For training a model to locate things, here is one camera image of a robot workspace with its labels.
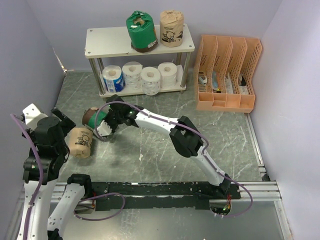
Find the white unwrapped loose-end roll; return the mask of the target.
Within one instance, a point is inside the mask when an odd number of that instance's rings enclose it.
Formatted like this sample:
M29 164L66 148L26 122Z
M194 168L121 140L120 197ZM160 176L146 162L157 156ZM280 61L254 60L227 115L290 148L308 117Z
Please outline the white unwrapped loose-end roll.
M172 88L176 85L180 67L180 65L176 65L173 62L163 62L158 65L157 69L160 72L160 86L162 89Z

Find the green paper roll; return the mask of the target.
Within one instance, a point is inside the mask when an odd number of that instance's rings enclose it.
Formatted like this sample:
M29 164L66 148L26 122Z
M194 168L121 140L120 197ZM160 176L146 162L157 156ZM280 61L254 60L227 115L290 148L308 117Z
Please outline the green paper roll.
M147 53L158 45L153 18L146 12L136 10L126 20L131 46L139 53Z

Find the white floral roll front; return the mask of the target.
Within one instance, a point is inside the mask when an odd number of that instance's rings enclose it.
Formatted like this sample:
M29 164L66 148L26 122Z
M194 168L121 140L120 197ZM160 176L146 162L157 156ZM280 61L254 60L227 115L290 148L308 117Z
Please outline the white floral roll front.
M141 72L143 66L136 61L130 61L123 65L122 73L125 86L138 90L141 88Z

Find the brown cartoon paper roll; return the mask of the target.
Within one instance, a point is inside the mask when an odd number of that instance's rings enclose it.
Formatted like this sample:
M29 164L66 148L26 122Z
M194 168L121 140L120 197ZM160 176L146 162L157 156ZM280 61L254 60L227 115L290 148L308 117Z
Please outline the brown cartoon paper roll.
M160 41L169 48L183 42L184 14L177 10L165 10L160 14Z

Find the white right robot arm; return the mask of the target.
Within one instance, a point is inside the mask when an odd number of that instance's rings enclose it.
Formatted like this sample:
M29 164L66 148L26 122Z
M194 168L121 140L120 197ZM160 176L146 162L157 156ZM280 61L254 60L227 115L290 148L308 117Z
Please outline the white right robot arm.
M231 186L229 175L221 170L208 154L209 142L188 117L183 115L180 118L171 118L158 115L141 106L125 102L116 94L109 97L106 104L109 110L104 120L112 133L116 131L118 125L125 124L169 136L176 152L192 159L204 172L216 198L223 199L229 194Z

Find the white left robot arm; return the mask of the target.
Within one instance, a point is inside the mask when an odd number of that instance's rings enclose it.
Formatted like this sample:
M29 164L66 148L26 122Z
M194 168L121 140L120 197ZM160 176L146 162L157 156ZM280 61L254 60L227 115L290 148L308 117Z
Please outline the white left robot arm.
M22 136L30 142L29 156L23 164L24 206L17 239L61 240L68 221L80 200L94 195L91 177L72 174L63 195L53 211L52 195L60 169L67 161L70 149L65 141L76 124L56 107L52 115L43 113L35 104L22 111L17 123L25 123Z

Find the blue paper roll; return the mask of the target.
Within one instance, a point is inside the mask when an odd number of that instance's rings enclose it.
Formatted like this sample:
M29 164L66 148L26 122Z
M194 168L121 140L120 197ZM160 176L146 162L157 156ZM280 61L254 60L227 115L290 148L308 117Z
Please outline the blue paper roll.
M106 66L102 71L102 77L109 93L121 92L125 87L123 72L118 65Z

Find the green torn roll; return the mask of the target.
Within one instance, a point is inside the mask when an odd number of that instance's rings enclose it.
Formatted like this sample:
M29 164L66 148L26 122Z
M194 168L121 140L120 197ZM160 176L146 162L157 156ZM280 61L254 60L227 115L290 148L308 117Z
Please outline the green torn roll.
M97 114L98 111L98 107L91 107L85 110L82 116L82 124L92 131L95 127L99 128L102 124L102 127L111 131L111 127L105 122L107 113L102 110Z

